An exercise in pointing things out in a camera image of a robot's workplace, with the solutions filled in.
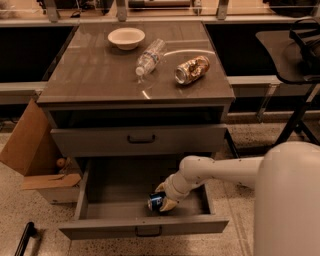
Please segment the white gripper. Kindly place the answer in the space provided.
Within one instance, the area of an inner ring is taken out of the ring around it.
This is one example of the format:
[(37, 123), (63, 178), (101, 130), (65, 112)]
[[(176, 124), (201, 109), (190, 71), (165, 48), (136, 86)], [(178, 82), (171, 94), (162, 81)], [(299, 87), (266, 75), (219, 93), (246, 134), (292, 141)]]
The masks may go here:
[(189, 194), (189, 183), (181, 174), (170, 175), (165, 182), (160, 183), (155, 189), (156, 193), (164, 192), (166, 196), (163, 199), (161, 212), (167, 212), (174, 209), (178, 202), (184, 200)]

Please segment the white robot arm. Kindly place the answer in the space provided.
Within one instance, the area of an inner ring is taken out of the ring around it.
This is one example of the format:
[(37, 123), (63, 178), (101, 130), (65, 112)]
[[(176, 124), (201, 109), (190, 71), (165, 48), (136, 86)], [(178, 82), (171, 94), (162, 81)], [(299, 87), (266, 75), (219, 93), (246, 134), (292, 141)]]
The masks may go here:
[(187, 156), (156, 188), (169, 211), (216, 178), (255, 190), (254, 256), (320, 256), (320, 146), (289, 141), (262, 157)]

